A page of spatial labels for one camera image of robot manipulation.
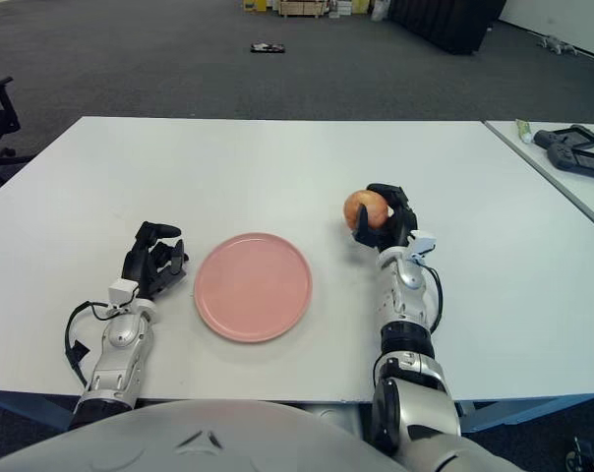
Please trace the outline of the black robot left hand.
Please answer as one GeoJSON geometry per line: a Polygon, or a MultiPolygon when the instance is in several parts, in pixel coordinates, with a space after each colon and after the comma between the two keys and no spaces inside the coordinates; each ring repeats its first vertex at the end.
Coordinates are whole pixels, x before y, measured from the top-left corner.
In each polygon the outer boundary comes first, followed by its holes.
{"type": "Polygon", "coordinates": [[[181,230],[175,226],[145,221],[127,253],[122,278],[138,283],[137,297],[152,300],[186,275],[181,230]]]}

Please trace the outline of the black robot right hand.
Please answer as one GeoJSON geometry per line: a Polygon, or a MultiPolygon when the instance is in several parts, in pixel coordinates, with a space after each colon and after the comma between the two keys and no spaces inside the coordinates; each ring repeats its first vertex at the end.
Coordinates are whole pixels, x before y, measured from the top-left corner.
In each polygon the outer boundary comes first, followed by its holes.
{"type": "Polygon", "coordinates": [[[401,187],[388,184],[372,183],[366,191],[375,193],[386,202],[386,209],[392,210],[378,228],[369,223],[369,211],[360,203],[357,208],[356,223],[352,229],[355,241],[380,252],[394,247],[407,246],[407,239],[418,228],[417,217],[409,205],[408,198],[401,187]]]}

